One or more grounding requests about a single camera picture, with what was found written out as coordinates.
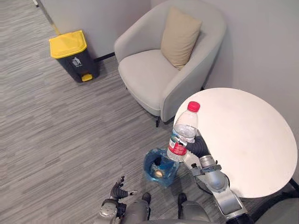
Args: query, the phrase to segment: red bottle cap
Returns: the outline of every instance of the red bottle cap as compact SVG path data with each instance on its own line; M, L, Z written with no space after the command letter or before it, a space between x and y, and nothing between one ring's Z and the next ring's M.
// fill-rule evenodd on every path
M195 101L191 101L188 104L188 110L191 112L197 112L199 108L200 108L200 104Z

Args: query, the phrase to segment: table top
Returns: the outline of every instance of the table top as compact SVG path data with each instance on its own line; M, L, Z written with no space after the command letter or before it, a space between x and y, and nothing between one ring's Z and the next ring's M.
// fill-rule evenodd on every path
M190 101L200 103L198 129L239 197L267 196L289 182L297 165L296 141L270 104L241 90L207 89L185 100L174 123ZM188 168L199 164L189 152L184 162Z

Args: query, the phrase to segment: trash can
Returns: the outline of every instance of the trash can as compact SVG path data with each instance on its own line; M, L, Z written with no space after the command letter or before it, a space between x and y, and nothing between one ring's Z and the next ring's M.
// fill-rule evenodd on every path
M78 83L99 76L99 70L91 59L82 30L62 34L49 39L51 57L58 60Z

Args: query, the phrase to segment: yellow pedal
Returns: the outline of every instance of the yellow pedal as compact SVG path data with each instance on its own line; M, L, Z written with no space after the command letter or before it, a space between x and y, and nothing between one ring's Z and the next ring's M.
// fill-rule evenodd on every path
M86 82L88 80L91 80L92 78L93 78L92 74L86 74L81 77L82 82Z

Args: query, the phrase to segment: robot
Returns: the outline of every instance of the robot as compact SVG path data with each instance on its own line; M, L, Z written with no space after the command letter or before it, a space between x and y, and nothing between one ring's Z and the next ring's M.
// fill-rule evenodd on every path
M221 165L213 159L201 136L195 137L194 143L184 143L187 150L199 158L200 164L192 164L192 175L201 180L213 194L220 213L227 224L253 224L247 210L239 197L230 189L229 178L221 172ZM185 194L178 196L177 220L149 220L150 194L145 193L142 199L129 205L119 203L119 199L136 194L136 191L122 190L124 176L113 186L109 199L106 199L99 211L95 224L114 224L116 218L122 224L211 224L204 209L194 201L188 201Z

